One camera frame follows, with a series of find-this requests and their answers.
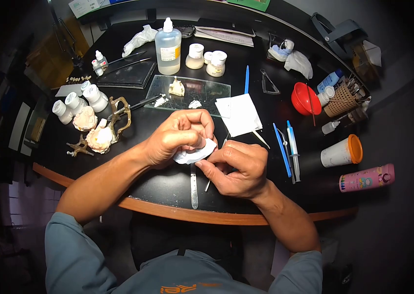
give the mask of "pink dental model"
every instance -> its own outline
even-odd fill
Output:
[[[73,125],[78,131],[86,132],[96,127],[97,116],[91,106],[83,107],[83,110],[78,113],[73,119]]]

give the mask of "wicker pencil holder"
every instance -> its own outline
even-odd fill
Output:
[[[331,99],[334,101],[330,101],[324,107],[324,112],[330,118],[352,111],[359,106],[345,83],[342,83],[342,85],[338,87],[335,91],[334,97]]]

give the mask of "red bowl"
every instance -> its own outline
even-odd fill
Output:
[[[315,115],[318,115],[321,113],[321,103],[318,99],[318,96],[316,96],[315,91],[311,89],[308,86],[308,89],[310,91],[310,95],[308,96],[307,91],[307,85],[302,82],[298,82],[293,87],[292,92],[292,104],[295,109],[303,115],[311,115],[311,104],[310,104],[310,98],[311,102],[313,103],[313,112]]]

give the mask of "pink water bottle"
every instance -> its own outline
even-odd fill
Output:
[[[343,174],[339,179],[339,190],[342,193],[354,192],[380,188],[393,182],[394,166],[392,163],[388,163],[376,168]]]

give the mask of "hand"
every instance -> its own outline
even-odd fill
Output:
[[[205,109],[173,112],[144,142],[148,165],[162,168],[176,151],[204,147],[206,138],[218,144],[213,129],[213,120]]]
[[[196,162],[222,195],[253,199],[264,192],[268,152],[257,144],[228,140],[208,160]],[[228,173],[225,164],[238,171]]]

